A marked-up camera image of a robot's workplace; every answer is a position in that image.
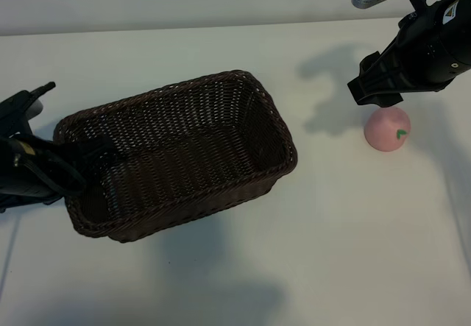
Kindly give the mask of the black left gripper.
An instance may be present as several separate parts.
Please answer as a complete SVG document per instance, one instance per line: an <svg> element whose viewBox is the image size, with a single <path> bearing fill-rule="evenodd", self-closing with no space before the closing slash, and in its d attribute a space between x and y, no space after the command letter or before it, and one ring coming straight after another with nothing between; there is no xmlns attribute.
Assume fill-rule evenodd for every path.
<svg viewBox="0 0 471 326"><path fill-rule="evenodd" d="M84 166L109 166L118 160L116 146L106 136L77 143ZM79 171L80 155L72 145L57 145L34 135L1 138L1 194L52 199L80 194L87 180Z"/></svg>

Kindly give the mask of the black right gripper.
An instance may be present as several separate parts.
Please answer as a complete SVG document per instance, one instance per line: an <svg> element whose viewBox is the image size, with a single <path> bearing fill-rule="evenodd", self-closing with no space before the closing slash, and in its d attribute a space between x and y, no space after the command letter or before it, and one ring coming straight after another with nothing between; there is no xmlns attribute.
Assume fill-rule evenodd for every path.
<svg viewBox="0 0 471 326"><path fill-rule="evenodd" d="M403 101L400 93L441 91L470 70L470 0L427 5L404 17L399 28L347 83L357 105L392 107Z"/></svg>

